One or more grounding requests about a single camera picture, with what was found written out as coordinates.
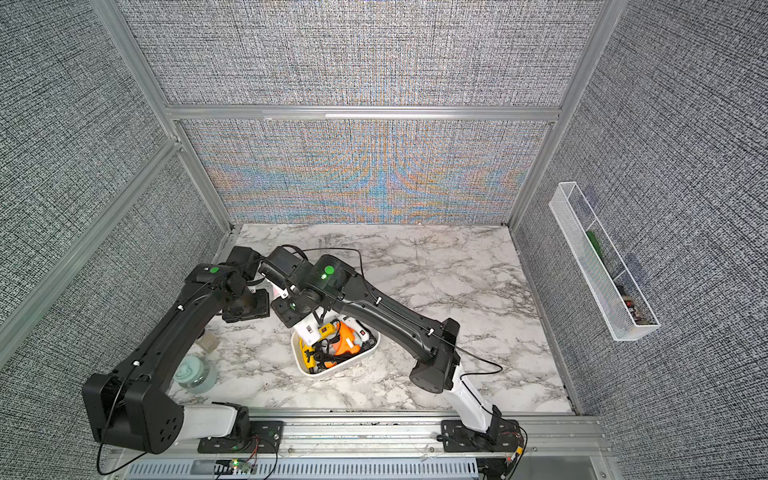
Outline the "white pink glue gun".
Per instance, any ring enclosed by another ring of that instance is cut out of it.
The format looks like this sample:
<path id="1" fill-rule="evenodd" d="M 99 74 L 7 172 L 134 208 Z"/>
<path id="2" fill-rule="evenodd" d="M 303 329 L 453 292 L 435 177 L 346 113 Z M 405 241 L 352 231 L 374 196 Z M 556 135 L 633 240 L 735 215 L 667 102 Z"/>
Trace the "white pink glue gun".
<path id="1" fill-rule="evenodd" d="M 308 316 L 293 326 L 293 330 L 308 346 L 312 346 L 321 340 L 322 335 L 319 332 L 319 328 L 320 324 L 313 316 Z"/>

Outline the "yellow glue gun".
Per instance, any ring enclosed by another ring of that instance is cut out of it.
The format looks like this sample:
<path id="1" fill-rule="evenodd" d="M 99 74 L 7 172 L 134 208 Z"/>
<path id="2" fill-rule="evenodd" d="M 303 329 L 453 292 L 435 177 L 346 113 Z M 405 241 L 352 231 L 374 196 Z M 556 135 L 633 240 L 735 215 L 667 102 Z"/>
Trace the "yellow glue gun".
<path id="1" fill-rule="evenodd" d="M 310 374 L 319 373 L 325 368 L 323 362 L 315 359 L 315 354 L 321 351 L 322 342 L 332 337 L 336 332 L 333 324 L 326 324 L 319 328 L 320 339 L 313 345 L 308 345 L 304 340 L 299 339 L 298 345 L 302 354 L 302 361 Z"/>

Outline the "white plastic storage box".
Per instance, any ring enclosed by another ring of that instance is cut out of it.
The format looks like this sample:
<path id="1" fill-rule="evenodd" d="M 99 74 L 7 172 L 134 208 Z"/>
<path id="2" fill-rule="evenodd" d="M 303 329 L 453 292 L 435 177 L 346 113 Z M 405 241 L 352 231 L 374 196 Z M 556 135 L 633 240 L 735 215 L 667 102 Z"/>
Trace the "white plastic storage box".
<path id="1" fill-rule="evenodd" d="M 294 332 L 291 347 L 299 372 L 307 377 L 322 379 L 351 367 L 371 356 L 378 348 L 378 331 L 348 316 L 333 314 L 324 320 L 316 332 L 319 339 L 312 345 Z"/>

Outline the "white orange glue gun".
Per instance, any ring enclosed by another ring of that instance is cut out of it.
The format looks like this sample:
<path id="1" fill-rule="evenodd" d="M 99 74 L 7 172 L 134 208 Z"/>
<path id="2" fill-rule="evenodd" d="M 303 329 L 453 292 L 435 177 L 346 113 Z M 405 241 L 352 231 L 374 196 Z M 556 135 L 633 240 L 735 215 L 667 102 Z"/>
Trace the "white orange glue gun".
<path id="1" fill-rule="evenodd" d="M 355 335 L 355 345 L 360 347 L 361 352 L 370 350 L 376 345 L 376 337 L 369 329 L 354 318 L 347 318 L 344 323 L 353 331 Z"/>

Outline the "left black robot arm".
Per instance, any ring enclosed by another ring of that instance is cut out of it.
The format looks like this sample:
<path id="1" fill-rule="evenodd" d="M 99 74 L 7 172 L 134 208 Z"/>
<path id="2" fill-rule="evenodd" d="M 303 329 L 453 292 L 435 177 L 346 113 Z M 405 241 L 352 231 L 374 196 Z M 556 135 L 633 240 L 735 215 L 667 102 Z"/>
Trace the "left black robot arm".
<path id="1" fill-rule="evenodd" d="M 167 394 L 173 375 L 214 316 L 253 310 L 248 283 L 261 259 L 249 247 L 236 247 L 222 264 L 197 265 L 139 346 L 109 373 L 86 380 L 82 397 L 97 442 L 159 454 L 182 437 L 192 420 Z"/>

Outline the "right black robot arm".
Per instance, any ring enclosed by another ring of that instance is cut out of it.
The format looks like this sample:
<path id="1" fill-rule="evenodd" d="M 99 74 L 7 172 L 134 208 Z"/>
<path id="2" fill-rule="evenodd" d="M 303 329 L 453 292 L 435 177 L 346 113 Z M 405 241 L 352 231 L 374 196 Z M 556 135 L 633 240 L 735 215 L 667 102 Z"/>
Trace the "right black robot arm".
<path id="1" fill-rule="evenodd" d="M 264 257 L 259 273 L 280 290 L 271 307 L 284 325 L 308 345 L 320 339 L 317 311 L 351 317 L 396 342 L 416 361 L 409 378 L 417 387 L 445 397 L 458 413 L 442 439 L 451 451 L 497 452 L 523 448 L 518 422 L 503 418 L 470 382 L 456 344 L 460 325 L 437 321 L 398 303 L 369 283 L 362 269 L 333 255 L 311 262 L 292 246 Z"/>

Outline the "black lidded small jar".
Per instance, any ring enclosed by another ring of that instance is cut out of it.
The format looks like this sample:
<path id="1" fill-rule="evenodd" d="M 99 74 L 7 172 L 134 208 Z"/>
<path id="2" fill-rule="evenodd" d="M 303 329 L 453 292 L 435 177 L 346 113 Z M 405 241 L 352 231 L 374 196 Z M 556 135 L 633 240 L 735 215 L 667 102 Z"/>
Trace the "black lidded small jar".
<path id="1" fill-rule="evenodd" d="M 220 345 L 219 338 L 208 330 L 203 330 L 195 340 L 195 344 L 200 347 L 205 354 L 213 353 Z"/>

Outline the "green lidded jar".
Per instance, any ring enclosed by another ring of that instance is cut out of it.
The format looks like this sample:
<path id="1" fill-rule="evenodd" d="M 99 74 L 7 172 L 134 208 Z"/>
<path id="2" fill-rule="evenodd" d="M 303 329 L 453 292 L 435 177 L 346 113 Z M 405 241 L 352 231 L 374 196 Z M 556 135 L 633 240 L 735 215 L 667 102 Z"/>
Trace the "green lidded jar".
<path id="1" fill-rule="evenodd" d="M 214 387 L 218 371 L 207 359 L 187 355 L 178 365 L 173 380 L 190 394 L 202 395 Z"/>

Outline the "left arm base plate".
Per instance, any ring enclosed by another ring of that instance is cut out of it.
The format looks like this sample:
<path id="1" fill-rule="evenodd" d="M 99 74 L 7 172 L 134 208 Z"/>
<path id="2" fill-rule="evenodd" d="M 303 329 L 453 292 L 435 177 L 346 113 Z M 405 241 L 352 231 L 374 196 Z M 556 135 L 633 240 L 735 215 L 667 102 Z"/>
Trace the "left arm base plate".
<path id="1" fill-rule="evenodd" d="M 197 446 L 200 454 L 235 455 L 252 453 L 277 453 L 282 441 L 283 421 L 250 421 L 248 427 L 236 425 L 234 432 L 225 437 L 201 439 Z"/>

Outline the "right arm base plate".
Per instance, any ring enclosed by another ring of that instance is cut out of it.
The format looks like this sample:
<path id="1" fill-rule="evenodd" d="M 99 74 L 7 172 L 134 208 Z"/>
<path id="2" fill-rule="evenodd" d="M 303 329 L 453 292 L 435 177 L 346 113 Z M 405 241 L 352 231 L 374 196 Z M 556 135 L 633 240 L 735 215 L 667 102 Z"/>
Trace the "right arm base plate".
<path id="1" fill-rule="evenodd" d="M 443 420 L 436 440 L 448 453 L 511 453 L 525 445 L 517 422 L 496 422 L 485 432 L 466 427 L 460 420 Z"/>

